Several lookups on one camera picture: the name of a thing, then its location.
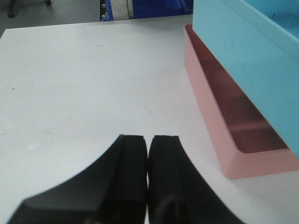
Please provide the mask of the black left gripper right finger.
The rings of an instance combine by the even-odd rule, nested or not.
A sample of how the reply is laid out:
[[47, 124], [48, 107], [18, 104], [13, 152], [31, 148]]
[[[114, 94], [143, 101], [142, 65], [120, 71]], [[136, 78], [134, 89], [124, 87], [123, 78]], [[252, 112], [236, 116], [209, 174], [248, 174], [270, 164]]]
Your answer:
[[151, 224], [241, 224], [207, 184], [177, 136], [156, 135], [149, 150]]

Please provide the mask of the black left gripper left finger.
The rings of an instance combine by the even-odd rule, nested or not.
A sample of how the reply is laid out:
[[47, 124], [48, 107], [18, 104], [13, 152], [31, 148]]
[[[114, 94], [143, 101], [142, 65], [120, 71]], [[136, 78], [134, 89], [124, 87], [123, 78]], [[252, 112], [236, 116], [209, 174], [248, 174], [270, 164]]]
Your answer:
[[11, 224], [142, 224], [147, 204], [147, 148], [138, 135], [119, 135], [85, 170], [26, 198]]

